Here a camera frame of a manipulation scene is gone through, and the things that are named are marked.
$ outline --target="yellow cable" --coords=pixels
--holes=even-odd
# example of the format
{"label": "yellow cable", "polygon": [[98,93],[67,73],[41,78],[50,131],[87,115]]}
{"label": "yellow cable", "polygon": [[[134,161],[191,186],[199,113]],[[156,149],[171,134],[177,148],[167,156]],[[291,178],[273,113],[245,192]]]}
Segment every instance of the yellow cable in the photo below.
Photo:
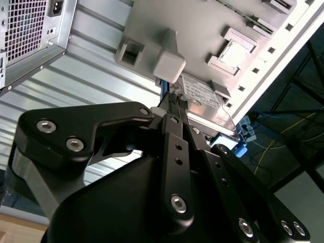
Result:
{"label": "yellow cable", "polygon": [[[283,130],[280,134],[285,133],[285,132],[288,131],[289,129],[291,129],[291,128],[297,126],[299,123],[302,123],[303,121],[305,121],[306,119],[310,118],[311,116],[313,116],[313,115],[315,115],[315,114],[316,114],[316,113],[312,113],[312,114],[309,115],[308,117],[301,119],[300,121],[296,122],[295,124],[291,125],[290,127],[286,128],[285,130]],[[273,145],[273,143],[274,143],[274,140],[272,140],[272,142],[269,144],[269,146],[267,147],[267,149],[263,152],[263,154],[262,154],[262,156],[261,156],[261,158],[260,158],[260,160],[259,160],[259,162],[258,162],[258,165],[257,165],[257,167],[255,168],[254,174],[256,174],[256,172],[258,171],[258,168],[259,168],[259,166],[260,166],[260,164],[261,164],[261,162],[262,162],[262,160],[263,160],[263,158],[264,158],[264,155],[268,152],[268,150],[269,150],[270,147]]]}

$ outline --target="white sticker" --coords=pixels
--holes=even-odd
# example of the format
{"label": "white sticker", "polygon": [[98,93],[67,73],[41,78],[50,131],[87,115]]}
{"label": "white sticker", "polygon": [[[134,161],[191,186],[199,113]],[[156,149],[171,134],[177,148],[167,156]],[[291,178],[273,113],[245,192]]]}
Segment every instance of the white sticker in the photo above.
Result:
{"label": "white sticker", "polygon": [[217,96],[213,89],[207,85],[201,84],[200,82],[182,75],[184,93],[197,101],[210,105],[216,109],[220,108]]}

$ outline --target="ribbed metal panel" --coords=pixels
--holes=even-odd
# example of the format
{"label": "ribbed metal panel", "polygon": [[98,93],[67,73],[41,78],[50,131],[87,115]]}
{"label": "ribbed metal panel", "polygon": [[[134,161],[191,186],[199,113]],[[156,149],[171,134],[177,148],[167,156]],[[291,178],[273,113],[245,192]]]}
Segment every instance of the ribbed metal panel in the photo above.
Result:
{"label": "ribbed metal panel", "polygon": [[[19,116],[31,109],[138,101],[159,103],[154,82],[118,66],[114,54],[131,9],[128,0],[80,0],[67,54],[0,98],[0,169],[5,169]],[[139,151],[87,168],[91,183],[138,158]]]}

